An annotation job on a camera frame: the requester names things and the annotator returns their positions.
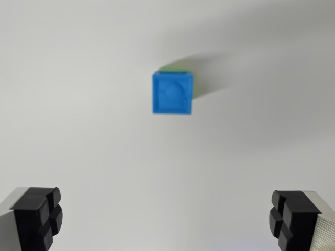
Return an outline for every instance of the black rubber pad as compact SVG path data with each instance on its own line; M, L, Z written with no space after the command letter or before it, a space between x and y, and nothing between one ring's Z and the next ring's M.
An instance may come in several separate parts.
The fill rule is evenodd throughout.
M282 251L309 251L321 212L302 191L274 191L270 230Z
M22 251L49 250L62 225L60 199L57 187L31 187L12 206Z

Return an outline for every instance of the cube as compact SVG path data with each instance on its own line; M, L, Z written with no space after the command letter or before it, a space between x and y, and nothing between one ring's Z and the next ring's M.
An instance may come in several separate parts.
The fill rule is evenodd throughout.
M156 71L153 113L191 114L193 76L190 71Z

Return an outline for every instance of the blue block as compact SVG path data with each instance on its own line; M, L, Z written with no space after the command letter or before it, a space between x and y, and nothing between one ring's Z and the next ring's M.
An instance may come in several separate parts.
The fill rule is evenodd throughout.
M191 72L157 71L152 78L153 113L191 114Z

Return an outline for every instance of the white background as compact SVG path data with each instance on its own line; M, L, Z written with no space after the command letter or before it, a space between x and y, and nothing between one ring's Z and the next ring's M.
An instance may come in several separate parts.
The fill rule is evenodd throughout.
M279 250L273 190L335 208L334 13L0 0L0 199L59 187L53 251ZM193 113L154 115L151 75L179 60L197 69Z

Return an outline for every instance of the black gripper pad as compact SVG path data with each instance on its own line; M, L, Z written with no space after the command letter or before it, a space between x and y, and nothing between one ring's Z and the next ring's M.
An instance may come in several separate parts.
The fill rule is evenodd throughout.
M302 191L274 191L270 230L282 251L309 251L321 212Z
M22 251L48 251L63 219L59 189L29 188L12 206Z

